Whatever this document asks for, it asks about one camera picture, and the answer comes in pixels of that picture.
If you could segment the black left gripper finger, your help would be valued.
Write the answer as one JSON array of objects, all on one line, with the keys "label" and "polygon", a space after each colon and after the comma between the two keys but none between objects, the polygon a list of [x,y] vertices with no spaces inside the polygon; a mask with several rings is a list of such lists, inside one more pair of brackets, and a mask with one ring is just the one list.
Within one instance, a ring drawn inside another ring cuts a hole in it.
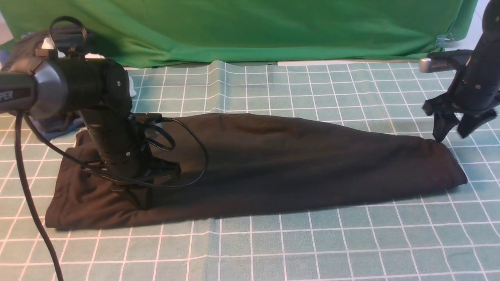
[{"label": "black left gripper finger", "polygon": [[150,210],[153,207],[153,188],[141,185],[132,185],[131,198],[140,210]]}]

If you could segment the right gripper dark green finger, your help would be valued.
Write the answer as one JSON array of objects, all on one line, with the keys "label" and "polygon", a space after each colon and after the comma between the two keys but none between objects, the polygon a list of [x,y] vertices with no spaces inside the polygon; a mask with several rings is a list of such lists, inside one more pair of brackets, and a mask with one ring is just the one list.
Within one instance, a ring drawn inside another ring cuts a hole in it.
[{"label": "right gripper dark green finger", "polygon": [[482,125],[496,119],[496,110],[488,110],[481,114],[464,114],[458,124],[457,133],[462,139],[469,137],[476,129]]},{"label": "right gripper dark green finger", "polygon": [[433,117],[433,137],[436,142],[442,142],[451,129],[459,124],[459,119],[454,113],[435,112]]}]

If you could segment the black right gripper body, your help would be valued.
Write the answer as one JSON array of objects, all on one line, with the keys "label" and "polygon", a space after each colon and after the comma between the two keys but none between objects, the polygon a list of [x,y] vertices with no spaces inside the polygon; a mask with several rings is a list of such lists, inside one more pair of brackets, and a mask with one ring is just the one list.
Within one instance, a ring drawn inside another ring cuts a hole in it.
[{"label": "black right gripper body", "polygon": [[486,108],[480,110],[470,110],[456,105],[452,96],[445,92],[435,98],[428,99],[423,104],[423,111],[427,116],[434,113],[460,113],[468,116],[479,117],[483,114],[496,114],[495,108],[500,104],[500,93],[497,91],[493,99]]}]

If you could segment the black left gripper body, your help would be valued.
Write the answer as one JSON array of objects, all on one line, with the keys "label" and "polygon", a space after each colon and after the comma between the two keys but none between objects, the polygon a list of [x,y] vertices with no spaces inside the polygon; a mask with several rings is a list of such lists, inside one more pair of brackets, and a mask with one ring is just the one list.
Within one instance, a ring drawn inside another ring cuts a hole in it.
[{"label": "black left gripper body", "polygon": [[80,167],[81,171],[110,181],[118,186],[132,184],[149,186],[153,185],[157,178],[177,179],[182,171],[179,163],[156,157],[146,158],[145,160],[133,158],[132,160],[125,160],[122,164],[103,160],[89,161],[85,164],[88,167]]}]

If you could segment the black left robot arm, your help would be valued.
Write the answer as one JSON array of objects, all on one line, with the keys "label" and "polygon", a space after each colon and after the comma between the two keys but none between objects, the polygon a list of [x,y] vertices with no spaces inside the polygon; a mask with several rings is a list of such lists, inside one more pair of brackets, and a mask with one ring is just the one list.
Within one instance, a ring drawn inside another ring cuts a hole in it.
[{"label": "black left robot arm", "polygon": [[173,201],[317,208],[385,201],[466,183],[432,139],[257,114],[179,119],[133,114],[127,72],[111,59],[24,58],[1,73],[1,111],[49,119],[77,113],[96,153],[70,158],[70,183],[97,178],[139,209],[152,190]]}]

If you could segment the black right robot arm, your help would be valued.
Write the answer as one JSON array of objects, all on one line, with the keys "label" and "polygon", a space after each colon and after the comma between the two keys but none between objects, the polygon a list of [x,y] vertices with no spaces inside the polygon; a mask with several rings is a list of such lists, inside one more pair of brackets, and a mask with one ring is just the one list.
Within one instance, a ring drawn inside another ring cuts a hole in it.
[{"label": "black right robot arm", "polygon": [[500,2],[487,4],[482,35],[474,50],[429,53],[419,63],[420,72],[456,70],[448,90],[425,101],[423,111],[433,116],[432,135],[442,142],[452,128],[462,138],[497,117],[500,103]]}]

